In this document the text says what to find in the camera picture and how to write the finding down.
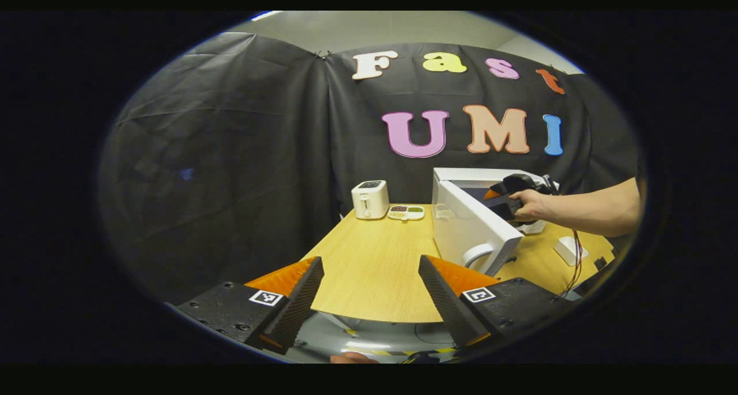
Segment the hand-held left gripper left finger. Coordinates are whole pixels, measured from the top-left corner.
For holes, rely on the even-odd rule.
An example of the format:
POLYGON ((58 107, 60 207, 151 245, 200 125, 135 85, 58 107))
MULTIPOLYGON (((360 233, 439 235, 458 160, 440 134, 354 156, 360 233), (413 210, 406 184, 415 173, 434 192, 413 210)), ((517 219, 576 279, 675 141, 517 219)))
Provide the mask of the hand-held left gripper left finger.
POLYGON ((168 309, 251 350, 285 355, 311 316, 323 277, 321 257, 311 257, 245 284, 223 281, 183 303, 169 303, 168 309))

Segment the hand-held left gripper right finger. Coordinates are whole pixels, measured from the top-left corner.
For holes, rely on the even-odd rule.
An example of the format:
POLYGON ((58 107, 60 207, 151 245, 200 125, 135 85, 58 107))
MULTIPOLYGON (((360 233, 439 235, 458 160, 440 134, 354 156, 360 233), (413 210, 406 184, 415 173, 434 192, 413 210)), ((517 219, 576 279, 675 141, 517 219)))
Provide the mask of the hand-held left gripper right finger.
POLYGON ((504 345, 574 308, 574 301, 522 277, 497 280, 429 255, 421 255, 417 273, 460 349, 504 345))

